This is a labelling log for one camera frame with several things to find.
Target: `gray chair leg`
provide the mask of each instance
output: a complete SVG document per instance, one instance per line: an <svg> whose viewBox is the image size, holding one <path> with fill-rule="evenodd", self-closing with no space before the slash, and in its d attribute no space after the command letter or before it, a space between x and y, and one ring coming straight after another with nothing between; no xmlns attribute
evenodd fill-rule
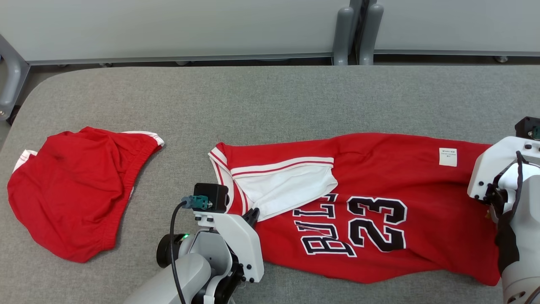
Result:
<svg viewBox="0 0 540 304"><path fill-rule="evenodd" d="M360 19L360 11L362 9L362 4L364 0L350 0L349 6L354 10L353 14L353 24L350 30L349 35L349 54L352 50L353 42L354 42L354 36L356 34L356 30L358 28L358 23Z"/></svg>
<svg viewBox="0 0 540 304"><path fill-rule="evenodd" d="M371 0L366 10L366 20L362 26L356 56L359 65L373 65L373 53L384 7Z"/></svg>
<svg viewBox="0 0 540 304"><path fill-rule="evenodd" d="M0 95L0 121L11 114L15 102L21 93L30 66L17 51L0 35L0 54L8 66L8 79Z"/></svg>
<svg viewBox="0 0 540 304"><path fill-rule="evenodd" d="M353 27L354 10L350 7L342 8L337 12L336 33L333 46L333 65L348 65L349 36Z"/></svg>

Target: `gray floor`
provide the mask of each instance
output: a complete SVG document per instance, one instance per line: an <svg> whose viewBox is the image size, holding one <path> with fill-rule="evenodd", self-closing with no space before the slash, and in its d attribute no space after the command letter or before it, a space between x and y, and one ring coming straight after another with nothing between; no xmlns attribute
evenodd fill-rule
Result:
<svg viewBox="0 0 540 304"><path fill-rule="evenodd" d="M539 57L511 57L506 63L498 63L491 56L441 56L441 55L375 55L376 65L486 65L486 64L540 64ZM356 64L354 56L349 57L349 64ZM284 61L198 61L187 66L230 66L230 65L331 65L330 58L291 59ZM179 67L174 62L152 63L118 63L114 67L151 66L151 67ZM23 91L17 101L22 104L28 94L45 79L75 70L102 68L99 64L74 64L66 67L56 65L36 66L30 69ZM0 90L7 78L7 68L3 60L0 61ZM8 135L10 126L0 121L0 147Z"/></svg>

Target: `white stripe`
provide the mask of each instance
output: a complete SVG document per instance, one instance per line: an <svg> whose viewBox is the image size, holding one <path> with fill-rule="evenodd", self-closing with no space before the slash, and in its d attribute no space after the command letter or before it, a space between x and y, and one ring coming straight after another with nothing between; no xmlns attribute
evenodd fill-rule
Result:
<svg viewBox="0 0 540 304"><path fill-rule="evenodd" d="M222 171L226 171L229 175L232 175L231 172L229 171L229 168L225 167L220 161L219 159L215 158L212 154L208 153L208 156L210 157L210 160L215 162L216 165L218 165Z"/></svg>
<svg viewBox="0 0 540 304"><path fill-rule="evenodd" d="M246 200L244 199L244 192L242 191L242 189L240 188L240 186L238 185L237 182L234 182L237 187L238 187L238 192L240 193L240 198L242 199L242 215L246 214L246 205L247 205L247 202Z"/></svg>
<svg viewBox="0 0 540 304"><path fill-rule="evenodd" d="M158 145L162 146L165 144L165 141L159 137L156 133L147 132L147 131L126 131L122 133L128 133L128 134L146 134L150 136L151 138L155 139L158 142Z"/></svg>
<svg viewBox="0 0 540 304"><path fill-rule="evenodd" d="M330 162L332 164L328 163L298 163L298 162ZM290 160L282 161L279 163L272 163L272 164L265 164L262 166L249 166L249 167L239 167L239 168L233 168L231 170L231 174L240 174L240 173L248 173L249 175L265 175L265 174L273 174L276 172L280 172L283 170L296 168L299 166L325 166L325 167L334 167L334 158L333 157L297 157L292 158ZM268 171L268 170L275 170L268 173L251 173L254 171Z"/></svg>
<svg viewBox="0 0 540 304"><path fill-rule="evenodd" d="M17 163L15 164L15 168L13 168L13 172L15 172L15 170L17 170L30 158L30 154L33 156L36 156L37 152L32 151L32 150L24 150L23 153L19 156L19 159L17 160Z"/></svg>
<svg viewBox="0 0 540 304"><path fill-rule="evenodd" d="M248 212L251 208L253 208L253 205L255 203L249 198L249 196L247 196L247 193L246 193L246 198L247 198L247 202L246 202L246 211L245 212Z"/></svg>
<svg viewBox="0 0 540 304"><path fill-rule="evenodd" d="M223 163L227 164L227 157L218 149L218 147L215 147L211 151L218 159L223 161Z"/></svg>

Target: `gray fabric surface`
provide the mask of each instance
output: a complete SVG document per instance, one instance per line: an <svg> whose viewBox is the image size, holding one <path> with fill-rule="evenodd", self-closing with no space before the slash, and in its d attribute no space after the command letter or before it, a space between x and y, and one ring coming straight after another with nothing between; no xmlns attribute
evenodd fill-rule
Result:
<svg viewBox="0 0 540 304"><path fill-rule="evenodd" d="M525 115L540 116L540 67L109 68L40 84L0 153L0 302L120 303L161 269L155 249L174 206L215 182L219 141L264 144L354 132L495 143ZM21 152L90 125L158 133L166 147L139 175L117 246L86 264L37 245L15 219L5 185ZM196 231L189 212L177 231ZM361 285L266 264L237 303L499 303L500 287L436 271Z"/></svg>

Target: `white clothing label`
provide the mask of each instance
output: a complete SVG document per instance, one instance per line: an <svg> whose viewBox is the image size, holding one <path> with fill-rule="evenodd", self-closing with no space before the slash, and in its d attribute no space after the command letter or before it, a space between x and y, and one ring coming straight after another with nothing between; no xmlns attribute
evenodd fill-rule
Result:
<svg viewBox="0 0 540 304"><path fill-rule="evenodd" d="M457 149L439 148L439 165L457 167Z"/></svg>

